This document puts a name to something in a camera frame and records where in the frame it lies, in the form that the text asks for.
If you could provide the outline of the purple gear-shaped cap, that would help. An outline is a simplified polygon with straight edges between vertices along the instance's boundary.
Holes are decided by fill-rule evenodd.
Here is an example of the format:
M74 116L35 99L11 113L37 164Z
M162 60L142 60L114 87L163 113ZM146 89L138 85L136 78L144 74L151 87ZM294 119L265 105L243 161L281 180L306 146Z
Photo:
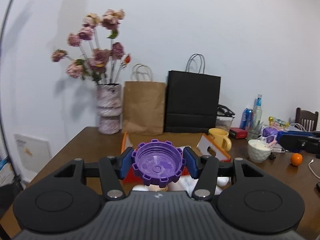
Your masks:
M140 143L131 160L134 175L141 178L144 185L160 188L177 182L185 167L183 151L170 141L157 139Z

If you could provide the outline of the orange fruit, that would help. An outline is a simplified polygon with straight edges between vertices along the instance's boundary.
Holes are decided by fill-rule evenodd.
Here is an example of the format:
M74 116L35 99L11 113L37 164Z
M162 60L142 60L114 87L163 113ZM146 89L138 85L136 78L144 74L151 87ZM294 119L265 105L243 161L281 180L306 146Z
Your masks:
M293 153L290 162L292 166L298 167L303 162L303 156L300 153Z

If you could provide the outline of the colourful snack package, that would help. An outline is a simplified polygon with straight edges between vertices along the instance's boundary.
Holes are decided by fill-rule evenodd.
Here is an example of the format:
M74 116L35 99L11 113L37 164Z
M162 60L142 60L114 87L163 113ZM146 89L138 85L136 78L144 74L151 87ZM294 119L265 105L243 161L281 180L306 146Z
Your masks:
M268 122L269 122L269 126L275 127L278 130L284 130L288 128L290 125L288 122L275 118L274 116L269 116Z

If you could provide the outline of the purple packaged item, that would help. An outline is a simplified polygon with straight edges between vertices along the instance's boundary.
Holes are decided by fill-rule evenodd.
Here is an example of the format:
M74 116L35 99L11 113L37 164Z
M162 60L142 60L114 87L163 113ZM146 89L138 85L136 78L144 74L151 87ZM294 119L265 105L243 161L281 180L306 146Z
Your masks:
M271 143L278 135L279 130L273 126L264 126L261 130L260 140Z

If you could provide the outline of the dark wooden chair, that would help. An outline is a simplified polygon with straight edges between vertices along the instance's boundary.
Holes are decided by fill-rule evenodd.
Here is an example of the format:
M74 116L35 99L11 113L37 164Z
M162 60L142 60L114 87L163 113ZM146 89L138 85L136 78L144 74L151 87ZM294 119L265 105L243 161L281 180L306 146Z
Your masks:
M317 129L319 112L311 112L303 110L300 107L296 108L295 123L302 125L306 131L312 132Z

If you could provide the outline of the yellow ceramic mug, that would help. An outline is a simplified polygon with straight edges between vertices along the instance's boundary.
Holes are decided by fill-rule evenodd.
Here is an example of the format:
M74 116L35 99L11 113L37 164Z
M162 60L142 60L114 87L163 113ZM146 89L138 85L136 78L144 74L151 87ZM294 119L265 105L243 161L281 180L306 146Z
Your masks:
M229 139L229 133L227 131L220 128L211 128L208 133L213 138L215 144L223 148L226 152L231 150L232 142Z

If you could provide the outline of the white ceramic bowl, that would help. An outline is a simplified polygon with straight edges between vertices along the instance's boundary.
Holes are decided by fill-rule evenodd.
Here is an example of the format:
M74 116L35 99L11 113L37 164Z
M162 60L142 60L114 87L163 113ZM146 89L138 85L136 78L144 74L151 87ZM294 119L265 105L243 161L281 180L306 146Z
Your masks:
M271 154L272 147L258 139L248 141L248 156L255 163L262 163Z

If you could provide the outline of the clear glass bottle blue cap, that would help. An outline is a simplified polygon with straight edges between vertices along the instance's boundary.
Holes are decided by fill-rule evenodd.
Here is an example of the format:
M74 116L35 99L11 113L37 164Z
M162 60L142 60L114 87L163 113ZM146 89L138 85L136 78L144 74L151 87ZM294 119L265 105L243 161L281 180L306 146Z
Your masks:
M255 103L255 107L253 109L252 113L252 126L251 130L255 130L260 125L260 120L262 116L262 109L261 109L261 103L262 103L262 95L259 94Z

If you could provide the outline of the small red box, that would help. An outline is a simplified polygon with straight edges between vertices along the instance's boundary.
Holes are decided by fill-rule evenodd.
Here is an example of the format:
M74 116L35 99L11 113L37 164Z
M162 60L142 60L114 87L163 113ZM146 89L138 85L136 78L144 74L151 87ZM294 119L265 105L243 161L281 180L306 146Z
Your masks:
M234 139L246 139L248 132L238 127L231 127L229 130L229 136Z

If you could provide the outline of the blue soda can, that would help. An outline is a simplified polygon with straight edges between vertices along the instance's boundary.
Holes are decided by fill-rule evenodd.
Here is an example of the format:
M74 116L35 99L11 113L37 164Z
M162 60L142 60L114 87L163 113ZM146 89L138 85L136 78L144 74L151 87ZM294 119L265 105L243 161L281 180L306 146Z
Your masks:
M240 121L240 129L243 130L249 130L249 126L251 124L251 120L252 120L252 113L253 113L253 109L251 108L246 108L243 113L242 113L242 117L241 117L241 121Z

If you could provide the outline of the clear plastic food container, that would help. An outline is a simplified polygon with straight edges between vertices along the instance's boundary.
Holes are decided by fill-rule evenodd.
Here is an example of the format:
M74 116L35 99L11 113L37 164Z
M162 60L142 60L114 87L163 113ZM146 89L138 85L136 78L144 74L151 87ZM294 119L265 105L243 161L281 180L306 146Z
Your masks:
M224 105L218 105L215 127L229 132L235 113Z

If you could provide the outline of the black paper bag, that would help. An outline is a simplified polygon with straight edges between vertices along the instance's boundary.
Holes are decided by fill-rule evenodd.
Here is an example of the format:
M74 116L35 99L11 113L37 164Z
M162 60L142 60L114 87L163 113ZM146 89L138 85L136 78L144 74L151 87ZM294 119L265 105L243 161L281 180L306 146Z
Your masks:
M221 77L205 74L205 66L204 56L195 53L185 71L168 71L164 132L207 133L215 127Z

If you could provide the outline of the mottled pink vase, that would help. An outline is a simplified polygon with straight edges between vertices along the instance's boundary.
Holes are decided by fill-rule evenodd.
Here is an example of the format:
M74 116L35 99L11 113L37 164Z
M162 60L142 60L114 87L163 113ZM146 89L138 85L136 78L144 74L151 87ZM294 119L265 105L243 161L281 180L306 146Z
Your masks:
M121 91L120 84L97 85L98 131L102 134L115 134L120 130Z

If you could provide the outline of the brown paper bag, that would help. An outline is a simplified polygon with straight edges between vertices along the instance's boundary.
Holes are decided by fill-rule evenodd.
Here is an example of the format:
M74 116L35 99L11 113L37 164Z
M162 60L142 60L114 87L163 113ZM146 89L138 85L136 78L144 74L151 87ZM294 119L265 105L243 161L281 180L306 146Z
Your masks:
M166 87L153 79L149 66L133 66L131 80L124 83L123 133L163 133Z

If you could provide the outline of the dried pink flowers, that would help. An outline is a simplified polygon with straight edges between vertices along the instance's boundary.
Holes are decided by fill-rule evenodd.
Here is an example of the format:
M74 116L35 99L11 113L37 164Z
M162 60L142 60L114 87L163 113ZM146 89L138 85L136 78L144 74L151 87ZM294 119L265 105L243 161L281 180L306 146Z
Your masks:
M131 61L131 55L125 53L124 46L116 41L120 22L125 18L125 11L108 9L104 14L87 14L81 28L76 33L69 33L67 44L79 48L81 55L73 58L68 51L55 49L51 54L52 62L68 59L70 64L66 74L74 79L91 78L96 85L115 85L122 69ZM102 48L98 40L97 29L102 27L109 32L110 48Z

